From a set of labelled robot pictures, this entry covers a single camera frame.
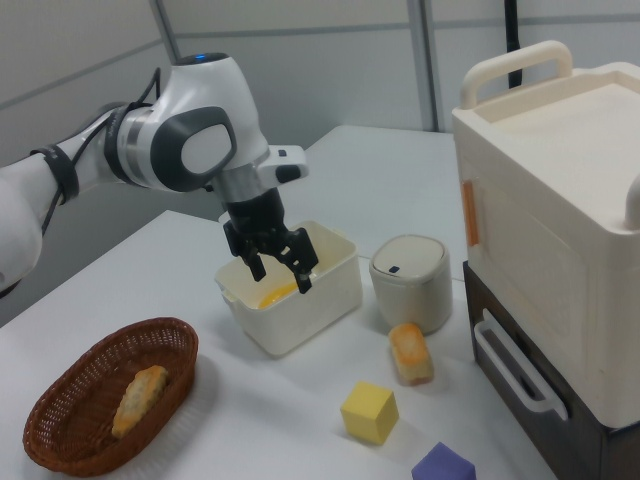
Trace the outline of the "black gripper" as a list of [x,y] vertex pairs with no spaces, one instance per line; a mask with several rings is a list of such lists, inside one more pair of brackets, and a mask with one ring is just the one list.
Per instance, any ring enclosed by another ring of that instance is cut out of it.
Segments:
[[284,206],[276,188],[246,201],[227,205],[223,225],[230,251],[240,257],[256,282],[266,276],[260,253],[276,255],[294,275],[301,294],[312,287],[311,274],[319,260],[305,228],[289,231]]

